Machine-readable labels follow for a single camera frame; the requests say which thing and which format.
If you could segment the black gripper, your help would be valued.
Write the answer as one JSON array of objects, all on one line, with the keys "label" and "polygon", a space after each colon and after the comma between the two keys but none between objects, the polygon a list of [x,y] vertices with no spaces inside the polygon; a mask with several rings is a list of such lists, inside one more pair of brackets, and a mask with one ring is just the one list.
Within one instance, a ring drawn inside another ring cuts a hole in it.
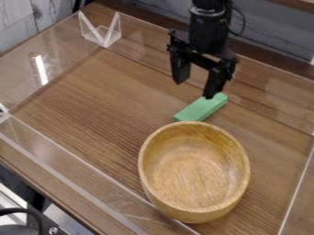
[{"label": "black gripper", "polygon": [[211,71],[203,88],[206,99],[222,91],[235,69],[237,59],[227,49],[231,12],[231,6],[191,6],[189,28],[169,32],[173,79],[177,84],[183,83],[193,64]]}]

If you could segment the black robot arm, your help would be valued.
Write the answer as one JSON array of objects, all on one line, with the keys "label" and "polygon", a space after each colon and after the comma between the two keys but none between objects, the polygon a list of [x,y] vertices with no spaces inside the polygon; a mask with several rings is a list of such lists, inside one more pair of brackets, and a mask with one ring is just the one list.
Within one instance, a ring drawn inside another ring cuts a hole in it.
[{"label": "black robot arm", "polygon": [[211,99],[233,79],[238,63],[227,45],[231,0],[193,0],[187,30],[170,30],[171,73],[177,84],[190,78],[191,65],[209,72],[202,96]]}]

